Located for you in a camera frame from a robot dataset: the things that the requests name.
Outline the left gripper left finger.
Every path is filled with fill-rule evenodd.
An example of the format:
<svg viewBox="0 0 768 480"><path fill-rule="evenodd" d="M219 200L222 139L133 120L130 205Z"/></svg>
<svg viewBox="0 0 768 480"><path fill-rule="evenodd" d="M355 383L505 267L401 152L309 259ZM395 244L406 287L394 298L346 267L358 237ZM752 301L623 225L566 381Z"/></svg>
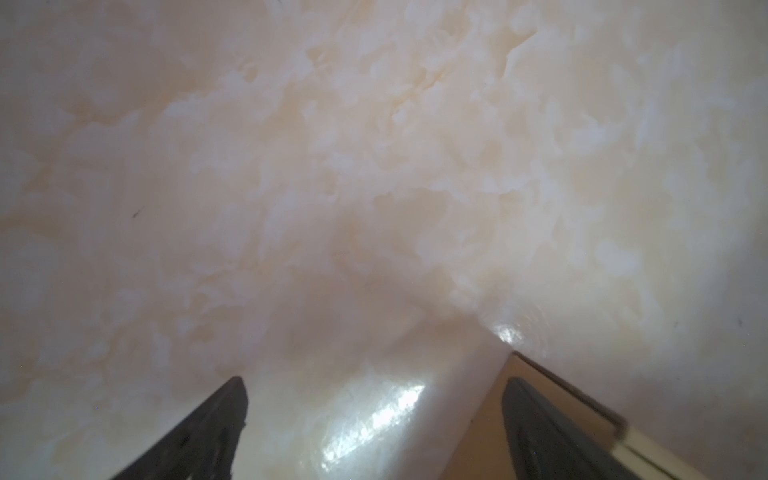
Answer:
<svg viewBox="0 0 768 480"><path fill-rule="evenodd" d="M243 378L230 378L114 479L230 480L248 405Z"/></svg>

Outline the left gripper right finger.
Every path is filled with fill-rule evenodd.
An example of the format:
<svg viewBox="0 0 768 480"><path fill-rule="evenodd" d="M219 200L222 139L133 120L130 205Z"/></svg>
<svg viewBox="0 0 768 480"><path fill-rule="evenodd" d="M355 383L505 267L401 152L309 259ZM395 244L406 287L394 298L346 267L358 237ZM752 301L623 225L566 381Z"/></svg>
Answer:
<svg viewBox="0 0 768 480"><path fill-rule="evenodd" d="M519 479L635 479L526 380L507 381L501 399L509 454Z"/></svg>

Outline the brown cardboard box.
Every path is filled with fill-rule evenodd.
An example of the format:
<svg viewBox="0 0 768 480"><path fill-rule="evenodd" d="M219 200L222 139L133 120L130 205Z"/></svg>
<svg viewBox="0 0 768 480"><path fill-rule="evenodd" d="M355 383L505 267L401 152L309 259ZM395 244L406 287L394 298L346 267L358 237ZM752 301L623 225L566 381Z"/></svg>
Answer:
<svg viewBox="0 0 768 480"><path fill-rule="evenodd" d="M469 423L442 476L445 479L519 479L509 454L501 409L513 377L526 380L635 479L700 479L702 473L632 426L624 417L520 352L502 367Z"/></svg>

